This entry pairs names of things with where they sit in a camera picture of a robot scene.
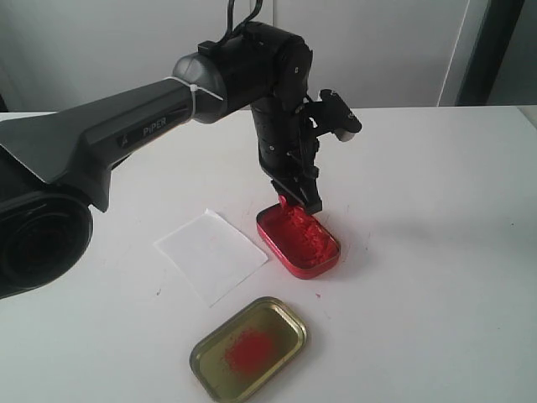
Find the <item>white tabletop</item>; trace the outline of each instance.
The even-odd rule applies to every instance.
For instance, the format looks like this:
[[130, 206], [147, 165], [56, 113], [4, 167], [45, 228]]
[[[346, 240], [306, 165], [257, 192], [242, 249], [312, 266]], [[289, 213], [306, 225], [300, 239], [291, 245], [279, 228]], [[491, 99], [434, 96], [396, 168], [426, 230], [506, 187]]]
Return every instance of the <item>white tabletop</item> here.
[[153, 242], [209, 207], [269, 253], [255, 216], [276, 196], [249, 113], [190, 123], [117, 169], [74, 269], [0, 301], [0, 401], [209, 402], [191, 349], [275, 296], [310, 344], [252, 402], [535, 402], [537, 131], [514, 107], [356, 113], [317, 160], [335, 269], [298, 280], [271, 254], [214, 307], [196, 296]]

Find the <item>tin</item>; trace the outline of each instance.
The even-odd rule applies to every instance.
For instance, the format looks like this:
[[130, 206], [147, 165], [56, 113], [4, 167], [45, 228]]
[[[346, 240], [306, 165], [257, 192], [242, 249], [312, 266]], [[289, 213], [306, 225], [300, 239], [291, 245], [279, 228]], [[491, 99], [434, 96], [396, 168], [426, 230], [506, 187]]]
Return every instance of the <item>tin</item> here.
[[211, 398], [240, 403], [305, 346], [305, 324], [282, 301], [259, 298], [199, 342], [190, 367]]
[[260, 212], [257, 223], [263, 241], [295, 277], [313, 279], [339, 260], [339, 242], [302, 207], [283, 201]]

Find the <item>robotic arm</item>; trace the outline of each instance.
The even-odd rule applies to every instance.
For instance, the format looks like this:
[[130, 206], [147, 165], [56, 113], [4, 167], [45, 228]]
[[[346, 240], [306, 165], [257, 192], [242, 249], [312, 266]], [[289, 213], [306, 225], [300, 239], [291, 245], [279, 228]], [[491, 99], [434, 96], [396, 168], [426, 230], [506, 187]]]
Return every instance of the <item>robotic arm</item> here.
[[318, 137], [362, 128], [330, 90], [307, 95], [313, 54], [297, 35], [254, 23], [262, 5], [217, 43], [179, 60], [167, 79], [64, 112], [0, 123], [0, 298], [63, 275], [91, 238], [88, 206], [105, 212], [112, 170], [192, 118], [214, 123], [251, 105], [259, 162], [279, 195], [322, 209]]

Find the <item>gold tin lid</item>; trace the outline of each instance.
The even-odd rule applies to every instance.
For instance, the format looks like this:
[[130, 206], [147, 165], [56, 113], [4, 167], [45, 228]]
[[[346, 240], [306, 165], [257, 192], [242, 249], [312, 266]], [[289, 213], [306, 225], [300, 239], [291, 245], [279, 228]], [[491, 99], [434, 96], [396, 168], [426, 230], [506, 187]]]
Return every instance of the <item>gold tin lid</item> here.
[[245, 401], [305, 346], [305, 324], [282, 301], [252, 302], [199, 342], [190, 367], [213, 400]]

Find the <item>white paper sheet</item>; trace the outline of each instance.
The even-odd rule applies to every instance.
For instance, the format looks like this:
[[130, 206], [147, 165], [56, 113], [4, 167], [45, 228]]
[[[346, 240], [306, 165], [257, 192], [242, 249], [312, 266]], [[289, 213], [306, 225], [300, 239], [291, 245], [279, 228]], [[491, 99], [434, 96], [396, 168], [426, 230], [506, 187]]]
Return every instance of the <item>white paper sheet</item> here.
[[157, 241], [155, 247], [185, 274], [209, 306], [268, 260], [261, 249], [211, 210]]

